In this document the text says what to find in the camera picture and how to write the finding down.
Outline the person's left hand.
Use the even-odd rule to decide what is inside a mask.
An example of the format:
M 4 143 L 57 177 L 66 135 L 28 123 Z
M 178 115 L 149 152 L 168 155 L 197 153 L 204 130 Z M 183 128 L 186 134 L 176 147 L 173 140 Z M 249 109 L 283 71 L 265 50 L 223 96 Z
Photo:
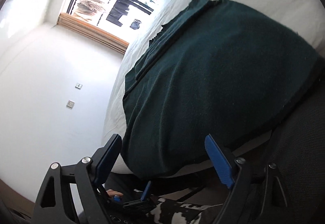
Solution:
M 112 189 L 108 189 L 106 193 L 112 200 L 116 200 L 116 201 L 121 200 L 123 197 L 123 194 L 121 192 L 114 191 Z

